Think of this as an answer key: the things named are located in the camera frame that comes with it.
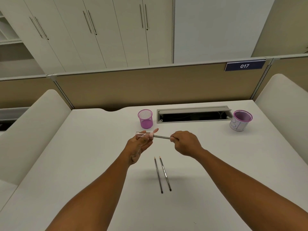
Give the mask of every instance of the desk surface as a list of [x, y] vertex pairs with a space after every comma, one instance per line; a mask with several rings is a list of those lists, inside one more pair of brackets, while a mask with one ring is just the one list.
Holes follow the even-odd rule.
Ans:
[[[228, 105], [253, 120], [243, 132], [229, 121], [154, 124], [161, 136], [177, 130], [196, 134], [202, 146], [308, 211], [308, 166], [249, 101], [128, 107], [116, 112], [73, 110], [0, 213], [0, 230], [44, 230], [76, 193], [116, 159], [140, 131], [137, 113], [156, 109]], [[154, 156], [161, 156], [172, 187], [162, 177], [160, 193]], [[250, 230], [219, 192], [202, 166], [155, 139], [129, 168], [109, 230]]]

